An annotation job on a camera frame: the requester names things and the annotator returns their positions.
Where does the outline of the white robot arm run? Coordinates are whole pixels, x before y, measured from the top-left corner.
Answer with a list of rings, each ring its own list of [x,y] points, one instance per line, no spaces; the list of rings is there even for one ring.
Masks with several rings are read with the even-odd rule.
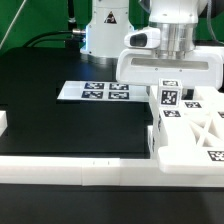
[[[186,88],[224,83],[224,43],[197,46],[200,16],[212,17],[216,0],[139,0],[148,22],[135,27],[129,0],[92,0],[92,19],[85,28],[81,56],[116,63],[120,83],[151,86],[179,79]]]

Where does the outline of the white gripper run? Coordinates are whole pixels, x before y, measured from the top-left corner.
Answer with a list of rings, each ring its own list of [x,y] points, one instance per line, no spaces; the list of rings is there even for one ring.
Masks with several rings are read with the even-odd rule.
[[[124,84],[151,86],[160,79],[178,79],[184,88],[212,86],[223,82],[224,47],[196,46],[192,50],[163,51],[162,32],[145,28],[127,34],[127,46],[117,62],[116,80]]]

